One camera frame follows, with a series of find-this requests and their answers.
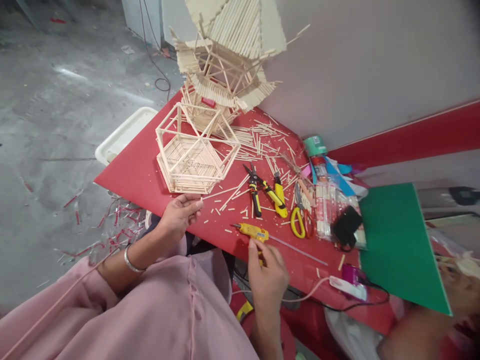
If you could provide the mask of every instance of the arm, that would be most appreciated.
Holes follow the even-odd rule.
[[[266,266],[260,266],[257,247],[263,253]],[[248,278],[255,306],[251,344],[261,360],[283,359],[280,306],[290,279],[280,251],[251,239],[248,245]]]
[[[440,359],[441,342],[455,325],[454,317],[415,307],[378,345],[381,360]]]
[[[378,345],[382,360],[440,359],[441,344],[454,325],[480,313],[480,280],[460,271],[440,268],[440,274],[454,316],[422,306],[415,307]]]
[[[197,221],[204,203],[200,195],[182,194],[166,207],[156,228],[128,248],[128,260],[137,269],[146,269],[179,242],[187,227]],[[110,256],[98,272],[115,294],[122,294],[142,273],[132,271],[124,260],[124,252]]]

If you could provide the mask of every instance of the green board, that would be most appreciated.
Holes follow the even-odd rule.
[[[413,184],[373,187],[360,201],[367,251],[361,268],[399,298],[451,315]]]

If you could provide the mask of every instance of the silver bangle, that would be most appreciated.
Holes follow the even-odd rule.
[[[123,253],[123,258],[125,259],[125,263],[126,265],[130,268],[130,270],[132,270],[133,272],[135,273],[143,273],[145,270],[147,269],[143,269],[143,270],[140,270],[140,269],[137,269],[135,266],[132,265],[132,263],[130,262],[129,260],[129,256],[127,255],[127,251],[129,249],[131,244],[129,244],[126,248],[125,248],[125,252]]]

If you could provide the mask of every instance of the white plastic tray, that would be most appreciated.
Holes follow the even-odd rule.
[[[96,159],[107,166],[157,115],[151,107],[141,107],[116,128],[95,150]]]

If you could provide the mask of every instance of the red table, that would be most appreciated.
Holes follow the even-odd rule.
[[[111,190],[112,192],[122,196],[135,204],[150,210],[154,214],[162,215],[167,203],[172,199],[160,167],[157,163],[156,156],[160,152],[156,141],[155,128],[160,124],[168,112],[172,109],[176,102],[181,99],[181,93],[177,93],[165,107],[150,121],[150,123],[128,144],[128,146],[108,165],[98,177],[95,183]],[[242,114],[233,121],[234,126],[253,127],[257,123],[254,120],[270,123],[271,119],[259,109],[254,109],[247,114]],[[291,132],[288,128],[280,125],[274,126],[284,133],[286,141],[297,154],[296,162],[300,166],[307,162],[304,152],[302,151],[302,142],[299,137]],[[280,147],[280,151],[288,151],[288,147],[284,141],[279,141],[282,137],[270,138],[273,148]],[[276,159],[277,165],[283,167],[284,171],[288,170],[287,164],[281,158]],[[220,186],[224,190],[238,186],[241,180],[246,176],[246,171],[242,164],[248,165],[246,161],[235,161],[225,178],[220,182]],[[273,185],[273,177],[266,160],[259,160],[253,163],[256,166],[257,173],[260,177],[267,180]],[[245,184],[241,190],[248,188]],[[217,185],[212,194],[219,193],[222,190]],[[204,201],[205,206],[202,210],[202,216],[199,222],[188,228],[188,231],[196,236],[205,239],[209,243],[227,251],[230,254],[242,259],[248,260],[248,238],[240,234],[231,224],[246,222],[259,226],[269,231],[275,237],[290,243],[291,245],[311,254],[319,260],[328,263],[324,266],[308,257],[301,255],[290,248],[270,240],[270,243],[280,250],[286,266],[290,272],[290,285],[309,293],[314,285],[319,281],[318,276],[326,277],[329,275],[340,276],[338,270],[342,253],[335,250],[332,243],[327,240],[317,239],[299,239],[295,237],[290,228],[290,224],[280,225],[290,220],[290,214],[286,219],[280,218],[276,212],[262,210],[263,220],[251,219],[251,198],[247,192],[235,200],[231,200],[227,209],[221,212],[221,216],[213,208],[218,208],[230,197],[232,192],[224,193],[218,196],[208,198]],[[286,204],[290,209],[293,200],[293,186],[290,186],[285,196],[288,198]],[[262,207],[273,209],[270,199],[264,192],[259,193],[260,204]],[[242,219],[244,215],[239,214],[245,208],[248,208],[249,219]],[[359,253],[357,250],[346,254],[345,264],[359,265]],[[372,291],[371,301],[376,302],[384,298],[381,292]],[[328,284],[321,285],[313,295],[314,298],[335,308],[344,308],[353,304]],[[395,323],[395,317],[392,309],[388,304],[381,306],[360,306],[350,310],[349,315],[357,320],[371,326],[377,331],[386,334]]]

